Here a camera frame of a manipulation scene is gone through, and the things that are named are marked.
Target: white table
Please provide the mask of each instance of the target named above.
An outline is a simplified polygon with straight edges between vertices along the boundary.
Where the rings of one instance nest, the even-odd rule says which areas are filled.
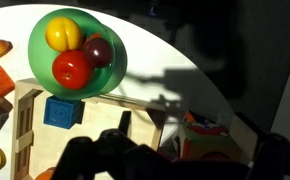
[[[35,24],[45,14],[64,7],[21,5],[0,8],[0,39],[9,40],[14,46],[0,59],[0,65],[14,81],[34,77],[27,59],[27,44]],[[163,95],[170,101],[166,105],[203,112],[212,118],[216,118],[220,111],[233,113],[215,85],[178,50],[131,23],[103,13],[82,10],[95,16],[120,36],[128,55],[127,73],[142,78],[155,77],[146,83],[125,77],[111,93],[147,101],[159,99]],[[13,103],[14,92],[8,94],[6,99]],[[0,131],[0,147],[7,155],[7,165],[0,170],[0,180],[10,179],[12,117],[13,112]],[[169,117],[168,121],[177,122],[177,119]],[[175,124],[165,126],[162,142],[173,133]]]

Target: wooden crate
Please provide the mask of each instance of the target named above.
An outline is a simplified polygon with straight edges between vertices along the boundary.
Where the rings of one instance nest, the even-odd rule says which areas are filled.
[[[132,111],[128,136],[154,150],[159,146],[165,119],[163,105],[110,94],[83,99],[82,124],[67,130],[43,123],[46,98],[51,95],[36,79],[16,82],[12,180],[32,180],[47,168],[55,167],[71,138],[89,136],[97,140],[103,130],[118,127],[126,110]],[[109,176],[103,173],[96,179],[109,179]]]

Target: blue block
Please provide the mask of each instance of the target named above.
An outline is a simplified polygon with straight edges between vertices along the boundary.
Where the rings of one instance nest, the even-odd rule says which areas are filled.
[[[81,123],[84,103],[80,100],[61,100],[55,96],[46,99],[44,124],[70,129],[75,123]]]

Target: red apple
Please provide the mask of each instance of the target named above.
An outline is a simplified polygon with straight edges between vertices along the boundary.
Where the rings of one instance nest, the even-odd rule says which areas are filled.
[[[69,89],[83,88],[92,78],[94,68],[84,52],[75,50],[58,55],[53,62],[53,75],[57,82]]]
[[[108,66],[112,60],[112,47],[103,38],[96,37],[88,40],[84,46],[85,57],[89,63],[96,68]]]

